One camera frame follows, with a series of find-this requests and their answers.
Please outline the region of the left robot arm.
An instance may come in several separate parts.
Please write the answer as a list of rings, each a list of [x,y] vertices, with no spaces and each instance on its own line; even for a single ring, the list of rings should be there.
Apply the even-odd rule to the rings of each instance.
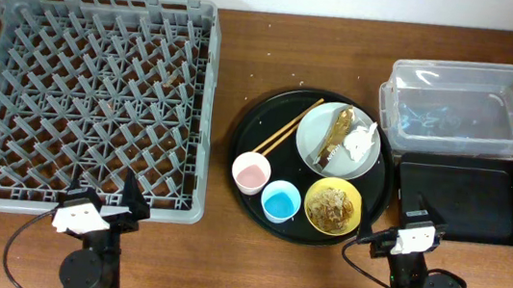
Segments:
[[[63,288],[120,288],[121,235],[138,231],[139,222],[150,218],[150,207],[133,170],[126,171],[120,210],[103,215],[102,203],[92,187],[73,180],[54,214],[57,231],[83,244],[61,264]]]

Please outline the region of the blue plastic cup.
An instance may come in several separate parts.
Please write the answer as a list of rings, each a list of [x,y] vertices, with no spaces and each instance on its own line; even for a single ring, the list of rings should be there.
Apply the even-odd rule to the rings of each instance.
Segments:
[[[261,195],[264,215],[271,223],[283,223],[290,220],[301,206],[301,194],[289,181],[270,182]]]

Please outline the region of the white tissue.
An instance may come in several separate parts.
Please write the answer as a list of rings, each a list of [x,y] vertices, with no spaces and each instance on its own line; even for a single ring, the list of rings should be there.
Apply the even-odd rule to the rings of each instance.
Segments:
[[[358,162],[372,148],[373,134],[376,128],[377,124],[375,122],[370,126],[358,123],[346,135],[343,140],[343,147],[352,161]]]

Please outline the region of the pink plastic cup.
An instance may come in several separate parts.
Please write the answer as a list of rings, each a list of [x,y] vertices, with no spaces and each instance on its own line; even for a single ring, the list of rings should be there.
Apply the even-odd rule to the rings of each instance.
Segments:
[[[269,160],[256,152],[244,152],[233,161],[232,178],[238,190],[247,196],[257,195],[270,179]]]

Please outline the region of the gold snack wrapper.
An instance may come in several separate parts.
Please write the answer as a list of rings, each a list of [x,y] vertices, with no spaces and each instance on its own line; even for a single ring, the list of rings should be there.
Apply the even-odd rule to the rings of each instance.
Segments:
[[[342,144],[349,132],[351,124],[354,122],[355,113],[353,106],[346,106],[332,123],[325,139],[323,140],[318,155],[316,156],[316,168],[325,169],[332,157],[335,155],[337,148]]]

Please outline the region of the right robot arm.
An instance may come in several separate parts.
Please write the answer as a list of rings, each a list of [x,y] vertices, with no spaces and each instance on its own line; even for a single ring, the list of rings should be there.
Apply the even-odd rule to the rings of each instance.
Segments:
[[[467,288],[461,277],[427,267],[424,257],[440,246],[447,224],[424,195],[418,194],[416,199],[416,209],[401,213],[400,227],[361,233],[355,243],[368,244],[370,257],[388,261],[390,283],[383,282],[384,288]]]

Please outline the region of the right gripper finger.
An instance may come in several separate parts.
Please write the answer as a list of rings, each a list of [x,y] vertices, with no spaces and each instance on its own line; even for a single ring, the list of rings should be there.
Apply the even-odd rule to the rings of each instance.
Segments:
[[[365,201],[362,201],[362,213],[360,224],[357,228],[357,240],[364,240],[372,234],[372,207]]]
[[[419,208],[422,212],[423,217],[426,220],[431,221],[432,223],[435,223],[437,220],[437,212],[430,205],[430,202],[425,198],[425,196],[422,193],[419,193],[419,195],[418,195],[418,202],[419,202]]]

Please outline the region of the yellow bowl with food scraps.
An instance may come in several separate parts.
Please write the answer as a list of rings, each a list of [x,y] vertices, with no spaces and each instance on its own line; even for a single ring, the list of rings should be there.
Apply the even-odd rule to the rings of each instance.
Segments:
[[[304,212],[310,224],[329,236],[347,235],[362,218],[362,197],[347,180],[325,177],[307,190]]]

